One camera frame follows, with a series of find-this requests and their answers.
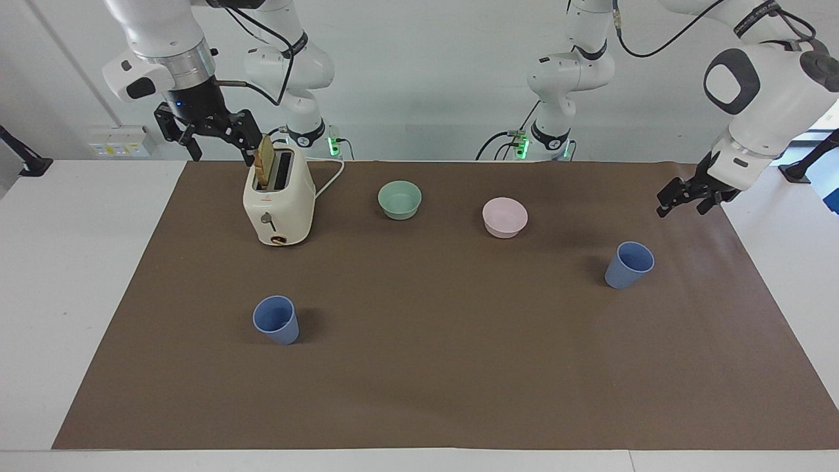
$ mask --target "brown mat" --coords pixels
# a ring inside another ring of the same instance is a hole
[[[257,241],[245,171],[186,166],[55,448],[839,448],[725,214],[656,216],[688,166],[349,163],[286,249]],[[378,209],[394,179],[423,189],[414,219]],[[497,196],[529,209],[516,239],[482,226]],[[657,266],[614,291],[631,239]],[[251,324],[274,294],[294,346]]]

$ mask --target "table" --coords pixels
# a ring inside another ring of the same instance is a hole
[[[19,180],[0,201],[0,450],[49,449],[182,169],[180,162],[60,161],[45,177]],[[791,186],[773,170],[726,212],[836,401],[839,319],[832,315],[839,312],[839,291],[831,284],[839,275],[839,219],[809,187]],[[115,256],[99,257],[104,244]],[[785,461],[800,468],[807,461],[806,469],[829,470],[839,464],[839,451],[0,453],[0,469],[19,469],[16,464],[111,469],[128,463],[148,469],[180,461],[173,469],[246,464],[258,469],[282,461],[295,469],[340,464],[419,470],[433,464],[438,469],[658,470],[687,463],[742,470],[780,467]]]

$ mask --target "green indicator light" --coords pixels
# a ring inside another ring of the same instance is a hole
[[[338,143],[331,136],[326,138],[326,140],[329,141],[329,152],[332,155],[339,155],[341,153],[341,147]]]
[[[530,147],[530,139],[524,138],[522,144],[516,149],[516,155],[519,159],[527,159],[527,150]]]

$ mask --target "blue object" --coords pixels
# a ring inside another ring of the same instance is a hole
[[[653,253],[641,243],[628,241],[618,246],[612,263],[606,270],[606,283],[622,290],[650,272],[655,266]]]
[[[284,296],[262,300],[253,310],[253,326],[278,344],[292,344],[300,335],[294,303]]]
[[[825,204],[832,212],[839,214],[839,188],[825,198]]]

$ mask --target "wall socket box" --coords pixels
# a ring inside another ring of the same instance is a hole
[[[91,128],[87,145],[96,157],[151,157],[156,147],[142,126]]]

